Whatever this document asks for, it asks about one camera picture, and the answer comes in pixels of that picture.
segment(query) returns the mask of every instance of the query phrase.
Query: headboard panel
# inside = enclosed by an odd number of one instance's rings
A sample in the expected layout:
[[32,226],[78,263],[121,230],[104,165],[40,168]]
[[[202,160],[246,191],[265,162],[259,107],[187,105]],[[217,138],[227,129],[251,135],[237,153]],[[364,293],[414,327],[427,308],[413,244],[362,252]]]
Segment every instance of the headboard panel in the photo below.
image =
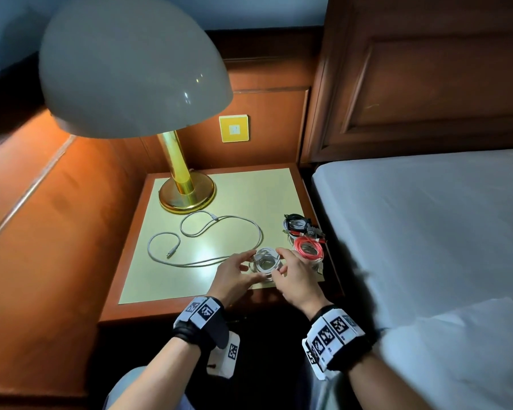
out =
[[513,0],[329,0],[301,162],[513,147]]

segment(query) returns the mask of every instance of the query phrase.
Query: wristband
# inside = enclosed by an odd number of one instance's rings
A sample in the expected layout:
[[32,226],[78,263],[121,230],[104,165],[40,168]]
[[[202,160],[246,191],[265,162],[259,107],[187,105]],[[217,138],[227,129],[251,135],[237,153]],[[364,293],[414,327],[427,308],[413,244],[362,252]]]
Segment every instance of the wristband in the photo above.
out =
[[372,348],[365,331],[334,305],[323,307],[313,317],[302,343],[310,364],[319,366],[321,372],[348,370]]
[[226,348],[229,331],[223,305],[211,296],[196,296],[173,324],[173,336],[198,345],[202,351]]

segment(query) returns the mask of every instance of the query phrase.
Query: lamp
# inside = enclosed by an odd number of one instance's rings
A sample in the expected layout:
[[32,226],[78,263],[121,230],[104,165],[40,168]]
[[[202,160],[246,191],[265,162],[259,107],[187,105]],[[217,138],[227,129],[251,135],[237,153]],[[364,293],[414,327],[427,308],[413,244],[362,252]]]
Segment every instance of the lamp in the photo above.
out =
[[165,0],[71,0],[40,48],[40,82],[60,127],[89,138],[158,134],[172,178],[161,205],[190,213],[215,196],[210,177],[189,172],[176,130],[232,101],[219,52],[187,14]]

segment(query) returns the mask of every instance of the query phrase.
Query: hand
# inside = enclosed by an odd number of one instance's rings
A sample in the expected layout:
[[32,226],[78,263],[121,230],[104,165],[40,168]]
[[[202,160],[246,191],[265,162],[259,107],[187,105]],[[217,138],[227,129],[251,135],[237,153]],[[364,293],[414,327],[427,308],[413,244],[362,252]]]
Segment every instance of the hand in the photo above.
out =
[[321,308],[331,305],[317,283],[315,272],[295,250],[277,248],[276,252],[286,260],[280,270],[272,271],[272,279],[283,297],[312,319]]
[[217,274],[207,296],[217,298],[226,308],[241,298],[251,285],[265,281],[266,275],[263,273],[241,273],[249,270],[241,263],[247,262],[255,253],[256,250],[236,253],[222,262],[217,268]]

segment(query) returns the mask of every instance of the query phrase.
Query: lamp base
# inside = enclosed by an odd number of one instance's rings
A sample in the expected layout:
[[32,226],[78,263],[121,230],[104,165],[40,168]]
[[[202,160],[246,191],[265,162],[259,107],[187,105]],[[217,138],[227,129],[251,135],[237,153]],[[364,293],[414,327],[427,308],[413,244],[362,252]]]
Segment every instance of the lamp base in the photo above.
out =
[[179,193],[173,178],[161,186],[158,195],[165,210],[176,214],[188,214],[201,210],[213,201],[217,188],[211,177],[198,171],[190,172],[190,177],[194,184],[194,191],[190,194]]

